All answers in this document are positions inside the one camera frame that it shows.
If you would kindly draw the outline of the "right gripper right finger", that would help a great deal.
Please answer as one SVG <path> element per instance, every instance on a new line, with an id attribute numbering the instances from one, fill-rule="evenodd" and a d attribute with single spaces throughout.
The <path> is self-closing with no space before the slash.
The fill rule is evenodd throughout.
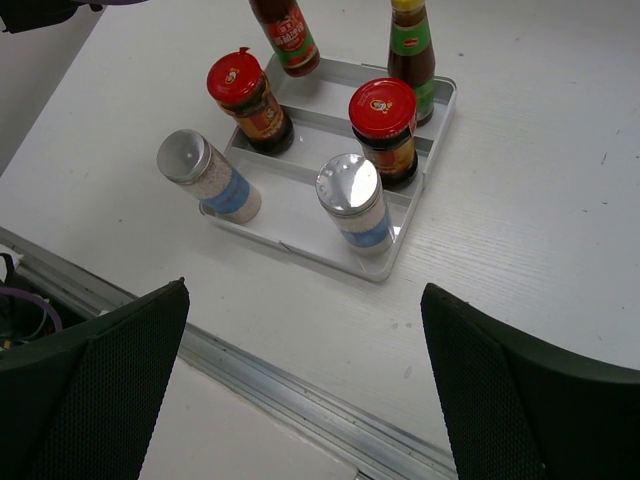
<path id="1" fill-rule="evenodd" d="M 433 283 L 421 315 L 459 478 L 638 478 L 638 371 L 538 339 Z"/>

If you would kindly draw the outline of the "yellow-cap sauce bottle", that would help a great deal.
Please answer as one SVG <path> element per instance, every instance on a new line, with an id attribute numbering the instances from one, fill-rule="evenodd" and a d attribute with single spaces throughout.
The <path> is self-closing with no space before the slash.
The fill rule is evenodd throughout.
<path id="1" fill-rule="evenodd" d="M 435 54 L 423 0 L 393 0 L 387 71 L 416 97 L 416 120 L 428 123 L 434 112 Z"/>
<path id="2" fill-rule="evenodd" d="M 295 0 L 251 0 L 261 25 L 285 73 L 302 77 L 321 60 L 319 49 Z"/>

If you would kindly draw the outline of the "red-lid sauce jar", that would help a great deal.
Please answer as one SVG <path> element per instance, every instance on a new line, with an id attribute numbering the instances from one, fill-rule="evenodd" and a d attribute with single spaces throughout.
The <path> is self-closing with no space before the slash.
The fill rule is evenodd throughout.
<path id="1" fill-rule="evenodd" d="M 217 60 L 207 74 L 206 87 L 218 106 L 236 121 L 254 150 L 278 154 L 290 147 L 293 123 L 248 47 Z"/>
<path id="2" fill-rule="evenodd" d="M 368 81 L 352 95 L 348 115 L 363 154 L 374 164 L 383 186 L 399 189 L 412 182 L 418 168 L 412 89 L 395 78 Z"/>

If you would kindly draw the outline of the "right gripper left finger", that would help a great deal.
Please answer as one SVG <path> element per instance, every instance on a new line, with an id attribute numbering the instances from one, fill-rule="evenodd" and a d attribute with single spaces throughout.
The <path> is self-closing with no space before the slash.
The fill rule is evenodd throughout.
<path id="1" fill-rule="evenodd" d="M 182 280 L 1 355 L 4 479 L 136 479 L 190 306 Z"/>

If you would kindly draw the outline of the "silver-cap salt shaker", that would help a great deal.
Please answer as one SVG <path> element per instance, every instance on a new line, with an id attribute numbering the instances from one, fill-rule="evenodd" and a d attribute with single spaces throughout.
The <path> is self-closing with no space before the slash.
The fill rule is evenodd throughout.
<path id="1" fill-rule="evenodd" d="M 160 145 L 156 162 L 166 179 L 218 217 L 244 224 L 261 209 L 260 192 L 197 131 L 170 134 Z"/>
<path id="2" fill-rule="evenodd" d="M 330 159 L 316 176 L 315 190 L 320 205 L 357 254 L 377 256 L 391 247 L 391 216 L 371 161 L 354 153 Z"/>

